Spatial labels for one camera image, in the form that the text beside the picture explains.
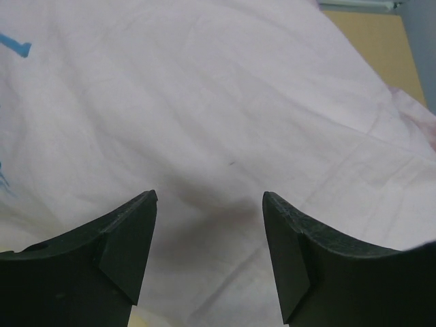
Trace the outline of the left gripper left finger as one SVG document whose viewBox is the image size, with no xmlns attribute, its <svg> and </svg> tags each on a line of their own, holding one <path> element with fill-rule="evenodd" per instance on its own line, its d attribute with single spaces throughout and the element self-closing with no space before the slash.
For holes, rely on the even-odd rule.
<svg viewBox="0 0 436 327">
<path fill-rule="evenodd" d="M 157 216 L 145 191 L 110 213 L 1 254 L 2 326 L 126 326 Z"/>
</svg>

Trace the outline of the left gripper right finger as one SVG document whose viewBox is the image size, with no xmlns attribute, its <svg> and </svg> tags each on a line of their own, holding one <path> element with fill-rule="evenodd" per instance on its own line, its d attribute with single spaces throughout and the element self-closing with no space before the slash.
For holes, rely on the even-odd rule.
<svg viewBox="0 0 436 327">
<path fill-rule="evenodd" d="M 273 192 L 263 195 L 262 211 L 285 325 L 435 325 L 435 243 L 372 245 Z"/>
</svg>

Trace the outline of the purple princess pillowcase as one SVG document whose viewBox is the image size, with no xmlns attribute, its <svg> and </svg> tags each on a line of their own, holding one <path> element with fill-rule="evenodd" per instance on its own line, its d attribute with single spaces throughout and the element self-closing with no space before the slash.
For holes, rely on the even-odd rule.
<svg viewBox="0 0 436 327">
<path fill-rule="evenodd" d="M 1 248 L 153 189 L 149 325 L 280 326 L 278 193 L 355 238 L 435 239 L 435 117 L 312 1 L 2 1 Z"/>
</svg>

